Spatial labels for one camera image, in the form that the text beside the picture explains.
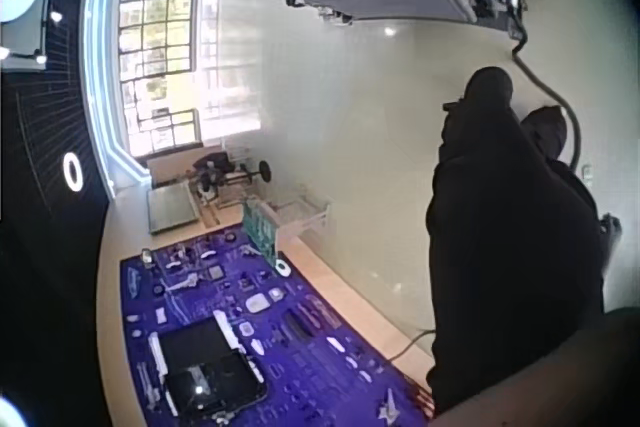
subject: cable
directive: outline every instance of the cable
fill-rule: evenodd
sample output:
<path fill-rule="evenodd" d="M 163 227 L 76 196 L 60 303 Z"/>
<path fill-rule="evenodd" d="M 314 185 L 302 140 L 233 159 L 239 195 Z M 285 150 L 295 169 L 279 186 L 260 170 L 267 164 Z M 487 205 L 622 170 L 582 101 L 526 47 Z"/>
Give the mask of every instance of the cable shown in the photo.
<path fill-rule="evenodd" d="M 509 15 L 522 34 L 522 39 L 520 39 L 518 45 L 516 45 L 515 48 L 511 51 L 513 61 L 524 73 L 524 75 L 526 75 L 527 78 L 531 82 L 533 82 L 534 85 L 536 85 L 540 90 L 542 90 L 553 100 L 558 102 L 558 104 L 564 109 L 564 111 L 567 113 L 567 116 L 569 117 L 569 121 L 571 122 L 571 125 L 573 127 L 573 156 L 571 157 L 569 167 L 571 168 L 571 171 L 575 173 L 578 169 L 578 164 L 580 163 L 580 155 L 582 154 L 582 129 L 580 128 L 580 121 L 578 120 L 578 116 L 576 115 L 571 105 L 569 105 L 569 102 L 562 98 L 560 94 L 554 91 L 547 84 L 542 82 L 542 80 L 540 80 L 531 71 L 527 64 L 525 64 L 524 61 L 520 58 L 520 51 L 522 51 L 524 46 L 529 41 L 529 35 L 527 34 L 527 30 L 524 28 L 524 25 L 522 25 L 521 20 L 519 19 L 518 15 L 516 15 L 513 8 L 509 8 Z"/>
<path fill-rule="evenodd" d="M 416 337 L 414 337 L 413 340 L 409 342 L 409 345 L 407 345 L 404 349 L 402 349 L 400 353 L 394 355 L 393 357 L 389 357 L 387 360 L 389 362 L 394 362 L 398 360 L 400 357 L 406 354 L 409 351 L 409 349 L 413 347 L 416 344 L 416 342 L 418 342 L 422 337 L 424 337 L 425 335 L 435 334 L 435 333 L 436 333 L 436 329 L 423 330 Z"/>

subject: white part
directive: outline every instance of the white part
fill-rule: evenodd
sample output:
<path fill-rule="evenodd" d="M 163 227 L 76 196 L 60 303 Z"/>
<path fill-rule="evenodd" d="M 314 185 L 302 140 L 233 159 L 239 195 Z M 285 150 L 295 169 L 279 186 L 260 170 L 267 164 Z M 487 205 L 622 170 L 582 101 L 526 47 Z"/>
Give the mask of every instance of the white part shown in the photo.
<path fill-rule="evenodd" d="M 229 347 L 231 349 L 240 349 L 242 346 L 240 345 L 240 341 L 238 340 L 238 337 L 236 337 L 236 334 L 233 333 L 233 328 L 231 328 L 231 324 L 227 320 L 227 314 L 221 310 L 214 310 L 213 316 L 215 317 L 216 322 L 218 322 L 218 326 L 220 327 L 220 330 L 222 330 L 224 338 L 227 339 Z"/>
<path fill-rule="evenodd" d="M 360 377 L 362 377 L 364 380 L 366 380 L 369 383 L 373 382 L 373 379 L 371 379 L 371 376 L 367 374 L 364 370 L 360 371 Z"/>
<path fill-rule="evenodd" d="M 276 260 L 276 271 L 278 271 L 282 277 L 289 277 L 291 275 L 291 267 L 282 259 Z"/>
<path fill-rule="evenodd" d="M 338 339 L 335 339 L 334 337 L 327 337 L 327 342 L 329 342 L 341 354 L 344 354 L 347 351 L 343 345 L 338 342 Z"/>
<path fill-rule="evenodd" d="M 153 354 L 153 360 L 156 362 L 156 370 L 160 377 L 164 377 L 169 373 L 167 362 L 164 360 L 164 354 L 162 353 L 162 347 L 160 347 L 160 339 L 158 339 L 158 333 L 152 332 L 149 335 L 149 348 Z"/>
<path fill-rule="evenodd" d="M 284 299 L 284 292 L 282 291 L 282 289 L 274 287 L 269 291 L 269 297 L 271 297 L 274 302 L 280 302 L 282 299 Z"/>
<path fill-rule="evenodd" d="M 247 306 L 247 310 L 252 314 L 257 314 L 258 312 L 262 312 L 267 309 L 271 304 L 267 300 L 264 294 L 256 294 L 251 296 L 245 302 Z"/>
<path fill-rule="evenodd" d="M 158 322 L 158 324 L 167 323 L 167 314 L 164 311 L 164 307 L 159 307 L 156 309 L 156 321 Z"/>
<path fill-rule="evenodd" d="M 251 337 L 255 331 L 253 330 L 253 326 L 249 322 L 243 322 L 240 324 L 240 333 L 244 337 Z"/>
<path fill-rule="evenodd" d="M 264 356 L 264 347 L 262 345 L 262 342 L 260 342 L 258 339 L 253 339 L 251 341 L 251 347 L 256 351 L 258 355 Z"/>
<path fill-rule="evenodd" d="M 195 287 L 198 285 L 198 274 L 191 273 L 187 275 L 187 278 L 182 282 L 178 282 L 177 284 L 172 285 L 171 287 L 166 288 L 167 292 L 172 292 L 174 290 L 184 289 L 186 287 Z"/>

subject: white component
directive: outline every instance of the white component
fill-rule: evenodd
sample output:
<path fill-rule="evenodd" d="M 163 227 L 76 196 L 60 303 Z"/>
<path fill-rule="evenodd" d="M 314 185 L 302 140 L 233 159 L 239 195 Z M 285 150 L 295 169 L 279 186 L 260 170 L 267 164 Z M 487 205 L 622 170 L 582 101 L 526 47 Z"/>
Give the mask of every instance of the white component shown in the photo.
<path fill-rule="evenodd" d="M 386 420 L 387 427 L 393 425 L 396 420 L 400 417 L 400 411 L 396 408 L 396 402 L 393 399 L 393 391 L 391 389 L 387 390 L 387 400 L 380 407 L 380 412 L 378 413 L 378 420 Z"/>
<path fill-rule="evenodd" d="M 373 382 L 373 379 L 371 379 L 371 376 L 368 373 L 366 373 L 364 370 L 361 370 L 359 373 L 360 373 L 360 377 L 362 377 L 367 382 L 369 383 Z"/>
<path fill-rule="evenodd" d="M 282 289 L 274 287 L 269 291 L 269 297 L 271 297 L 274 302 L 280 302 L 282 299 L 284 299 L 284 292 L 282 291 Z"/>
<path fill-rule="evenodd" d="M 291 275 L 291 267 L 282 259 L 276 260 L 276 271 L 282 277 L 289 277 Z"/>
<path fill-rule="evenodd" d="M 267 309 L 271 304 L 267 300 L 264 294 L 256 294 L 252 297 L 249 297 L 245 302 L 247 306 L 247 310 L 252 314 L 257 314 L 258 312 L 262 312 Z"/>
<path fill-rule="evenodd" d="M 253 350 L 255 350 L 258 355 L 264 356 L 264 347 L 262 346 L 262 342 L 258 339 L 253 339 L 251 341 L 251 347 L 253 347 Z"/>
<path fill-rule="evenodd" d="M 186 287 L 195 287 L 198 285 L 198 274 L 191 273 L 187 275 L 187 278 L 182 282 L 178 282 L 177 284 L 173 284 L 171 287 L 167 287 L 165 289 L 166 292 L 172 292 L 174 290 L 184 289 Z"/>
<path fill-rule="evenodd" d="M 343 345 L 338 342 L 338 339 L 335 339 L 334 337 L 327 337 L 327 342 L 329 342 L 341 354 L 344 354 L 347 351 Z"/>
<path fill-rule="evenodd" d="M 240 324 L 240 333 L 244 337 L 251 337 L 255 331 L 253 330 L 253 326 L 249 322 L 243 322 Z"/>
<path fill-rule="evenodd" d="M 169 373 L 169 368 L 167 367 L 167 362 L 164 360 L 164 354 L 162 353 L 162 347 L 160 347 L 160 339 L 158 338 L 157 332 L 152 332 L 151 335 L 149 335 L 149 348 L 153 354 L 158 375 L 164 377 Z"/>
<path fill-rule="evenodd" d="M 44 57 L 44 62 L 40 62 L 40 57 Z M 47 62 L 47 57 L 40 55 L 36 58 L 36 62 L 44 64 Z M 78 156 L 73 152 L 67 152 L 62 159 L 62 172 L 64 173 L 64 180 L 67 181 L 67 185 L 73 192 L 80 192 L 84 186 L 84 179 L 82 177 L 82 167 L 80 166 L 80 160 Z"/>
<path fill-rule="evenodd" d="M 167 314 L 164 311 L 164 307 L 159 307 L 156 309 L 156 320 L 158 321 L 158 324 L 167 323 Z"/>

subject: black fabric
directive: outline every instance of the black fabric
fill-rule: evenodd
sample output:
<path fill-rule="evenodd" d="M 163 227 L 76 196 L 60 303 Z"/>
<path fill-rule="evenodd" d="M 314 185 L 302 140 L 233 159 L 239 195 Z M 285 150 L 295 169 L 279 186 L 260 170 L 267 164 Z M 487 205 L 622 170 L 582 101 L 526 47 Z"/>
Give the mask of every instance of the black fabric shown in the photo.
<path fill-rule="evenodd" d="M 547 161 L 483 69 L 445 122 L 427 212 L 436 414 L 535 362 L 602 312 L 595 203 Z"/>

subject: window pane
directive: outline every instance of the window pane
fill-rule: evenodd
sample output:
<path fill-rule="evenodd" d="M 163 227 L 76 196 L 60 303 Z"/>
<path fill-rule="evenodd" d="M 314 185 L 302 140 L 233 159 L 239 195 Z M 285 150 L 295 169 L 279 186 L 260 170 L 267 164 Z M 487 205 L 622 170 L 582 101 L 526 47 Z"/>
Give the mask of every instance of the window pane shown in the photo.
<path fill-rule="evenodd" d="M 146 76 L 164 74 L 166 71 L 167 71 L 166 62 L 153 62 L 151 64 L 144 64 L 144 75 Z"/>
<path fill-rule="evenodd" d="M 174 146 L 173 132 L 171 129 L 154 130 L 151 132 L 151 140 L 153 142 L 153 150 L 169 149 Z"/>
<path fill-rule="evenodd" d="M 166 99 L 167 79 L 158 77 L 136 81 L 136 97 L 141 102 Z"/>
<path fill-rule="evenodd" d="M 166 24 L 144 26 L 144 48 L 162 47 L 167 43 Z"/>
<path fill-rule="evenodd" d="M 167 44 L 183 45 L 189 43 L 189 22 L 169 22 L 167 24 Z"/>
<path fill-rule="evenodd" d="M 218 0 L 202 0 L 202 18 L 215 19 L 218 15 Z"/>
<path fill-rule="evenodd" d="M 145 50 L 144 51 L 144 61 L 147 62 L 158 62 L 158 61 L 166 60 L 165 49 L 153 49 L 153 50 Z"/>
<path fill-rule="evenodd" d="M 176 145 L 190 144 L 196 141 L 196 128 L 193 124 L 177 125 L 173 128 Z"/>
<path fill-rule="evenodd" d="M 167 0 L 145 0 L 144 22 L 162 22 L 167 20 Z"/>
<path fill-rule="evenodd" d="M 142 77 L 142 54 L 123 54 L 120 56 L 120 80 Z"/>
<path fill-rule="evenodd" d="M 129 136 L 129 150 L 134 157 L 141 157 L 153 152 L 151 145 L 151 134 L 149 132 L 141 132 Z"/>
<path fill-rule="evenodd" d="M 122 84 L 122 99 L 124 100 L 125 109 L 136 105 L 133 82 L 126 82 Z"/>
<path fill-rule="evenodd" d="M 191 0 L 169 0 L 169 20 L 191 17 Z"/>
<path fill-rule="evenodd" d="M 142 2 L 120 4 L 120 27 L 142 23 Z"/>
<path fill-rule="evenodd" d="M 202 43 L 214 44 L 218 40 L 218 31 L 215 20 L 205 20 L 200 22 L 200 41 Z"/>
<path fill-rule="evenodd" d="M 136 109 L 124 109 L 124 118 L 127 121 L 127 132 L 137 134 L 138 128 L 138 112 Z"/>
<path fill-rule="evenodd" d="M 129 27 L 120 32 L 120 50 L 140 50 L 140 27 Z"/>
<path fill-rule="evenodd" d="M 169 72 L 179 72 L 181 70 L 189 70 L 190 68 L 191 61 L 189 59 L 169 61 Z"/>

